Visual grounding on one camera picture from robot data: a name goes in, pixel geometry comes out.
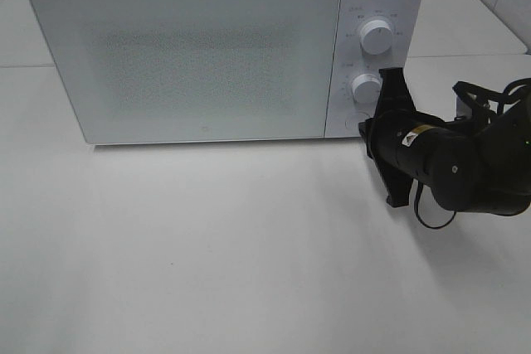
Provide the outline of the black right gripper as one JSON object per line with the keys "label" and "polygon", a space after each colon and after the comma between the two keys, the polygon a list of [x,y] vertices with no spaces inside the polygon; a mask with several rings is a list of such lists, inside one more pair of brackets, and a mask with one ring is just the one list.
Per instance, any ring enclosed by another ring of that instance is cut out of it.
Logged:
{"label": "black right gripper", "polygon": [[383,68],[382,86],[374,116],[358,125],[387,190],[392,208],[409,205],[413,178],[444,182],[446,159],[442,119],[415,112],[403,68]]}

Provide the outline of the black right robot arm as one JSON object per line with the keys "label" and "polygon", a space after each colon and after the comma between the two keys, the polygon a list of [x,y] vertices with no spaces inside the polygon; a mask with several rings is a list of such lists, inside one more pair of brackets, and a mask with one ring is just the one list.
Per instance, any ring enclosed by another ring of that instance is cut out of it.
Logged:
{"label": "black right robot arm", "polygon": [[516,216],[529,208],[528,78],[501,92],[457,82],[453,90],[464,109],[445,121],[416,108],[401,68],[379,74],[374,115],[358,128],[389,206],[418,206],[428,187],[452,214]]}

